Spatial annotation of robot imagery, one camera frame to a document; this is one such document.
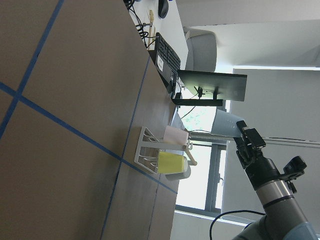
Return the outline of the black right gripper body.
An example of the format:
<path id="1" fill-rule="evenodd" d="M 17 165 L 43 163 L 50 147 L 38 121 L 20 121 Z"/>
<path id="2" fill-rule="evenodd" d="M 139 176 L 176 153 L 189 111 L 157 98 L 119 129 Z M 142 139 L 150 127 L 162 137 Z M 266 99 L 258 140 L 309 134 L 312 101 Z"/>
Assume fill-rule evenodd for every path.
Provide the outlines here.
<path id="1" fill-rule="evenodd" d="M 257 190 L 262 185 L 278 179 L 280 173 L 271 159 L 264 157 L 262 148 L 265 141 L 254 128 L 240 130 L 240 137 L 234 139 L 236 155 L 252 187 Z"/>

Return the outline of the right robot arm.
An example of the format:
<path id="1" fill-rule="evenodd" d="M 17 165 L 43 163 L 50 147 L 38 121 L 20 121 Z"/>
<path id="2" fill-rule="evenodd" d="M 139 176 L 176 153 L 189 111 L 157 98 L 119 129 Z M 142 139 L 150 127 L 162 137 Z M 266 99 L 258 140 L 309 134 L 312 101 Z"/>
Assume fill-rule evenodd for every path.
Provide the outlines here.
<path id="1" fill-rule="evenodd" d="M 254 128 L 241 120 L 236 123 L 240 136 L 234 138 L 236 154 L 264 214 L 235 236 L 236 240 L 315 240 L 317 235 L 298 205 L 293 180 L 307 167 L 300 156 L 292 158 L 280 173 L 274 162 L 264 157 L 265 141 Z"/>

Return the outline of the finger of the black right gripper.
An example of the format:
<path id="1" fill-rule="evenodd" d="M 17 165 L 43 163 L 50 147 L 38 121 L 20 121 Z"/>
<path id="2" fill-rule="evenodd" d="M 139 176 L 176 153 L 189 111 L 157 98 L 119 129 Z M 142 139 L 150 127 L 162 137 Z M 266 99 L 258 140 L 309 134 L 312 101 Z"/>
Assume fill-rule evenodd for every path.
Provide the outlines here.
<path id="1" fill-rule="evenodd" d="M 248 126 L 247 126 L 247 124 L 245 123 L 245 121 L 244 121 L 244 120 L 237 121 L 237 122 L 236 122 L 236 126 L 237 126 L 237 128 L 238 128 L 238 130 L 239 130 L 239 132 L 240 132 L 240 134 L 239 134 L 238 137 L 240 138 L 240 137 L 244 136 L 244 135 L 245 135 L 245 132 L 246 132 L 246 130 L 247 130 L 247 128 L 248 128 Z"/>

